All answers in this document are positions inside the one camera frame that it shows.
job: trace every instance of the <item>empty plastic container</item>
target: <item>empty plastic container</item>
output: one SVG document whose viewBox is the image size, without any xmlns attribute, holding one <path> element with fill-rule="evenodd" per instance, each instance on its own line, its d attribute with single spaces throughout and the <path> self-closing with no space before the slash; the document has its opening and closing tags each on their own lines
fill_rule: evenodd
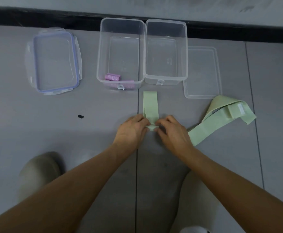
<svg viewBox="0 0 283 233">
<path fill-rule="evenodd" d="M 140 88 L 144 80 L 144 27 L 137 19 L 101 21 L 96 77 L 108 88 Z M 105 80 L 108 73 L 121 75 L 120 81 Z"/>
<path fill-rule="evenodd" d="M 184 22 L 149 19 L 144 42 L 145 82 L 177 85 L 188 77 L 188 37 Z"/>
<path fill-rule="evenodd" d="M 71 91 L 82 79 L 77 38 L 62 28 L 36 35 L 27 44 L 25 65 L 30 85 L 45 95 Z"/>
<path fill-rule="evenodd" d="M 183 82 L 186 98 L 212 99 L 222 94 L 217 51 L 208 46 L 190 46 L 189 73 Z"/>
</svg>

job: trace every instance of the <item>person's left hand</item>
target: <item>person's left hand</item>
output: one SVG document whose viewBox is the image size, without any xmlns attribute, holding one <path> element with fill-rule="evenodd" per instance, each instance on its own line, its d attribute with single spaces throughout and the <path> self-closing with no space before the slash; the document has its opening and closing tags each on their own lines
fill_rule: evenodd
<svg viewBox="0 0 283 233">
<path fill-rule="evenodd" d="M 150 125 L 149 120 L 144 118 L 142 114 L 128 118 L 118 128 L 113 144 L 131 154 L 139 147 L 144 135 L 149 131 L 146 127 L 148 125 Z"/>
</svg>

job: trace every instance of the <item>person's left arm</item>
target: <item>person's left arm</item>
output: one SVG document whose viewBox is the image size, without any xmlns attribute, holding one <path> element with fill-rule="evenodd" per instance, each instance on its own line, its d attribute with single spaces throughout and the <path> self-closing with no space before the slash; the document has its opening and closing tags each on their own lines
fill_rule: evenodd
<svg viewBox="0 0 283 233">
<path fill-rule="evenodd" d="M 129 118 L 105 151 L 0 215 L 0 232 L 75 231 L 108 179 L 138 148 L 147 125 L 141 114 Z"/>
</svg>

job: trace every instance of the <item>wall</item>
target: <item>wall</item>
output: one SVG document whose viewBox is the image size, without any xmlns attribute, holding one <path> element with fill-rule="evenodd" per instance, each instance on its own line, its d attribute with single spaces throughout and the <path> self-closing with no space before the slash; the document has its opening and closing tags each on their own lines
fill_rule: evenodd
<svg viewBox="0 0 283 233">
<path fill-rule="evenodd" d="M 0 6 L 283 27 L 283 0 L 0 0 Z"/>
</svg>

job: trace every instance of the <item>white shoe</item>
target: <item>white shoe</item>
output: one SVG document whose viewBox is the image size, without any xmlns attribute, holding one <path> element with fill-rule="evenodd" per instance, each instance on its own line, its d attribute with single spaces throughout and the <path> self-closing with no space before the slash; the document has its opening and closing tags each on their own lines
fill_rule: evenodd
<svg viewBox="0 0 283 233">
<path fill-rule="evenodd" d="M 170 233 L 212 232 L 218 204 L 205 184 L 194 172 L 189 172 L 182 183 L 178 212 Z"/>
<path fill-rule="evenodd" d="M 58 164 L 48 155 L 29 160 L 19 174 L 18 200 L 23 201 L 61 175 Z"/>
</svg>

